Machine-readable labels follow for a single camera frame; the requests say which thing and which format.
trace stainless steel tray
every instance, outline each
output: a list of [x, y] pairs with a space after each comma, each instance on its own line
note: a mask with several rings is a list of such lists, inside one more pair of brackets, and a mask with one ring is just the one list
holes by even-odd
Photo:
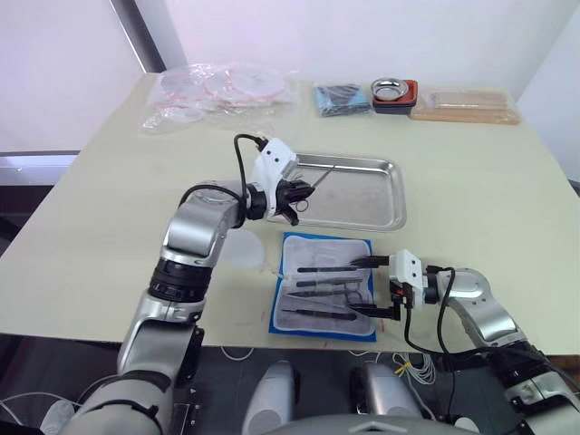
[[[300, 225], [382, 232], [405, 225], [402, 174], [393, 162], [315, 154], [298, 154], [298, 159], [290, 179], [314, 183], [334, 166], [308, 199], [306, 211], [298, 212]], [[283, 217], [270, 220], [285, 222]]]

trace table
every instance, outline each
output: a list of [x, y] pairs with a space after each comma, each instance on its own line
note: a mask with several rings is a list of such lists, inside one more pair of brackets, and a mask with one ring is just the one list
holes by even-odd
[[[0, 258], [0, 332], [121, 341], [181, 193], [201, 180], [237, 179], [232, 139], [241, 129], [199, 123], [170, 134], [137, 133], [154, 81], [153, 74], [143, 78]], [[408, 218], [393, 233], [299, 230], [369, 238], [376, 254], [408, 248], [429, 264], [477, 269], [532, 343], [546, 353], [580, 353], [580, 201], [530, 127], [378, 114], [319, 119], [304, 92], [296, 116], [273, 120], [273, 131], [297, 151], [395, 161]], [[255, 155], [248, 147], [247, 168]], [[277, 266], [290, 227], [245, 228]], [[387, 304], [385, 272], [375, 283]], [[220, 263], [201, 319], [204, 344], [409, 350], [394, 321], [378, 323], [377, 343], [269, 334], [275, 284], [267, 272]], [[411, 331], [432, 349], [436, 312], [430, 306], [414, 313]], [[450, 310], [443, 327], [451, 350], [470, 347]]]

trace black cable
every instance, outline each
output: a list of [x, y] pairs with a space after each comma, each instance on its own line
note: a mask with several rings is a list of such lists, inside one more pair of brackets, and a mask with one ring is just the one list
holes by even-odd
[[451, 422], [451, 404], [453, 403], [453, 396], [455, 395], [455, 371], [451, 372], [451, 394], [449, 395], [449, 402], [447, 403], [447, 415], [449, 422]]
[[237, 211], [237, 223], [233, 228], [240, 228], [244, 225], [246, 221], [246, 208], [247, 208], [247, 185], [246, 185], [246, 170], [244, 169], [244, 161], [242, 160], [242, 154], [239, 150], [239, 140], [240, 139], [250, 139], [256, 143], [258, 147], [264, 147], [267, 143], [266, 139], [258, 138], [257, 136], [252, 136], [250, 134], [237, 134], [234, 137], [234, 150], [236, 151], [237, 165], [239, 167], [239, 177], [242, 184], [242, 195], [238, 195], [236, 192], [230, 190], [229, 188], [222, 188], [221, 186], [216, 186], [213, 184], [198, 184], [188, 188], [185, 193], [181, 196], [179, 205], [183, 204], [188, 200], [189, 195], [191, 195], [196, 190], [210, 189], [217, 190], [219, 192], [227, 193], [229, 196], [234, 198], [238, 203]]
[[445, 309], [447, 308], [447, 301], [450, 298], [451, 288], [453, 287], [453, 282], [455, 281], [455, 269], [453, 267], [447, 267], [443, 269], [445, 271], [449, 270], [451, 272], [451, 276], [449, 277], [449, 282], [447, 284], [447, 289], [445, 290], [445, 295], [443, 295], [443, 299], [441, 299], [441, 307], [439, 309], [439, 316], [437, 317], [437, 338], [439, 340], [439, 346], [443, 350], [443, 353], [449, 355], [450, 351], [445, 346], [443, 342], [443, 316], [445, 315]]
[[443, 296], [443, 299], [441, 299], [441, 307], [439, 309], [439, 316], [437, 317], [437, 339], [439, 340], [439, 346], [441, 347], [441, 350], [445, 354], [444, 358], [447, 360], [445, 363], [451, 367], [451, 394], [449, 395], [449, 401], [447, 403], [447, 415], [449, 421], [451, 421], [451, 404], [453, 403], [453, 396], [455, 395], [455, 370], [453, 368], [453, 363], [451, 362], [450, 351], [443, 342], [443, 316], [445, 315], [447, 301], [450, 298], [451, 288], [453, 287], [453, 282], [455, 281], [455, 269], [453, 267], [448, 267], [447, 269], [443, 270], [449, 270], [451, 272], [451, 276], [449, 277], [445, 295]]
[[244, 161], [242, 160], [242, 153], [239, 150], [239, 140], [240, 139], [250, 139], [253, 141], [258, 148], [264, 147], [265, 143], [267, 143], [266, 139], [258, 138], [257, 136], [252, 136], [251, 134], [237, 134], [234, 136], [234, 149], [236, 150], [236, 157], [237, 157], [237, 165], [239, 166], [239, 178], [242, 183], [242, 198], [240, 202], [240, 208], [243, 210], [239, 214], [239, 220], [235, 228], [240, 228], [244, 225], [244, 221], [246, 220], [246, 207], [247, 207], [247, 187], [246, 187], [246, 171], [244, 170]]
[[242, 200], [242, 198], [236, 192], [230, 190], [229, 188], [222, 188], [221, 186], [216, 186], [214, 184], [197, 184], [196, 186], [193, 186], [192, 188], [188, 188], [185, 191], [185, 193], [183, 194], [183, 196], [179, 200], [179, 205], [181, 205], [185, 201], [187, 201], [189, 198], [189, 195], [191, 195], [193, 192], [195, 192], [196, 190], [202, 190], [202, 189], [218, 190], [220, 192], [227, 193], [229, 196], [235, 198], [238, 202]]

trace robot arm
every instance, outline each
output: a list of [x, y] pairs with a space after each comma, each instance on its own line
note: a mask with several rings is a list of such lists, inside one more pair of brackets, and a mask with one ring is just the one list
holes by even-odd
[[[451, 271], [436, 266], [427, 266], [423, 273], [421, 261], [407, 250], [381, 258], [380, 264], [368, 264], [389, 266], [392, 306], [351, 305], [352, 309], [401, 320], [401, 305], [410, 316], [411, 309], [424, 304], [446, 304], [458, 314], [476, 349], [456, 354], [470, 354], [469, 358], [451, 361], [444, 353], [425, 351], [439, 362], [441, 370], [491, 366], [505, 388], [506, 400], [525, 415], [519, 433], [575, 433], [580, 428], [580, 401], [495, 299], [485, 276], [473, 269]], [[368, 260], [356, 261], [364, 264]]]
[[[247, 184], [239, 139], [253, 140], [260, 152]], [[278, 139], [238, 135], [235, 145], [241, 185], [212, 181], [186, 192], [121, 346], [119, 375], [83, 404], [64, 434], [167, 433], [173, 389], [190, 380], [197, 369], [204, 335], [197, 321], [227, 231], [240, 227], [246, 218], [278, 214], [292, 225], [298, 223], [290, 205], [308, 198], [314, 187], [287, 179], [298, 163], [296, 155]]]

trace plastic bag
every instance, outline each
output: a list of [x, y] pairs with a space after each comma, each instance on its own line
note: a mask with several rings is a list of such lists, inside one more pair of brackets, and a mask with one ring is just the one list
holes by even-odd
[[141, 132], [160, 134], [207, 121], [271, 133], [268, 123], [297, 100], [291, 81], [252, 63], [199, 63], [163, 72], [147, 102]]
[[518, 124], [521, 119], [516, 104], [503, 92], [449, 88], [421, 88], [410, 117], [490, 124]]

